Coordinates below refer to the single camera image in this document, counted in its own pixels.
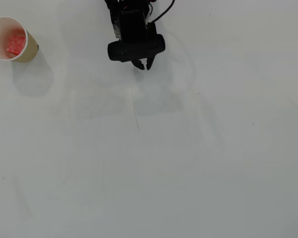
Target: paper cup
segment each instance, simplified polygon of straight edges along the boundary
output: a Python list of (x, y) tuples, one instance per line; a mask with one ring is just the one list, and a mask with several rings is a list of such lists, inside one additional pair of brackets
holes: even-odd
[[(26, 37), (25, 46), (19, 55), (13, 55), (6, 51), (9, 36), (20, 35)], [(0, 60), (29, 62), (38, 52), (38, 44), (25, 27), (17, 19), (9, 16), (0, 17)]]

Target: cup rim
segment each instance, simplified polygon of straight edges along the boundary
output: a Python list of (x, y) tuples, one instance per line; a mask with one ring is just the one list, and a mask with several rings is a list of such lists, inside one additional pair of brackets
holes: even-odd
[(16, 60), (17, 58), (21, 57), (22, 54), (24, 53), (24, 51), (26, 50), (26, 48), (27, 48), (27, 46), (28, 46), (28, 39), (29, 39), (29, 37), (28, 37), (28, 32), (26, 31), (26, 29), (25, 29), (25, 27), (23, 26), (23, 24), (22, 24), (19, 20), (15, 19), (14, 17), (11, 17), (11, 16), (0, 16), (0, 19), (1, 19), (1, 18), (11, 18), (11, 19), (17, 21), (17, 22), (22, 26), (22, 28), (23, 28), (23, 30), (24, 30), (24, 33), (25, 33), (25, 45), (24, 45), (24, 48), (23, 48), (23, 50), (21, 51), (21, 53), (18, 54), (16, 57), (11, 58), (11, 59), (0, 59), (0, 61), (13, 61), (13, 60)]

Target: black cable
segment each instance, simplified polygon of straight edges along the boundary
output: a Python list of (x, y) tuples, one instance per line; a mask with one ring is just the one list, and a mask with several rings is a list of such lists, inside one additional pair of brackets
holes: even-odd
[(160, 18), (162, 18), (171, 8), (172, 8), (172, 6), (174, 5), (174, 2), (175, 2), (175, 0), (172, 0), (172, 3), (171, 3), (171, 5), (167, 8), (167, 10), (166, 11), (164, 11), (159, 17), (157, 17), (155, 20), (153, 20), (152, 22), (150, 22), (149, 24), (148, 24), (148, 27), (147, 27), (147, 31), (149, 30), (149, 28), (156, 22), (156, 21), (158, 21)]
[(153, 12), (153, 6), (151, 5), (151, 3), (149, 3), (149, 5), (151, 6), (151, 13), (150, 13), (150, 16), (151, 16), (151, 14)]

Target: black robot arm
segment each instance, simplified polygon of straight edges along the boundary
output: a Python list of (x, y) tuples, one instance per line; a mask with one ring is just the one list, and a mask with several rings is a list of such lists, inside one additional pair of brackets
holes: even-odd
[(145, 69), (141, 60), (147, 59), (147, 70), (149, 70), (155, 56), (165, 50), (164, 38), (157, 34), (154, 22), (172, 7), (174, 0), (169, 9), (151, 23), (149, 23), (152, 13), (151, 2), (156, 0), (105, 1), (110, 10), (116, 38), (119, 39), (108, 45), (109, 58), (120, 62), (131, 61), (141, 70)]

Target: red cube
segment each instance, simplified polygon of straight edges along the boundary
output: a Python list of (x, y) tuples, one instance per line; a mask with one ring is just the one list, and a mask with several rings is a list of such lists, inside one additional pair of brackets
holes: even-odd
[(14, 55), (19, 55), (25, 46), (25, 41), (26, 38), (24, 36), (11, 35), (9, 37), (9, 44), (6, 51)]

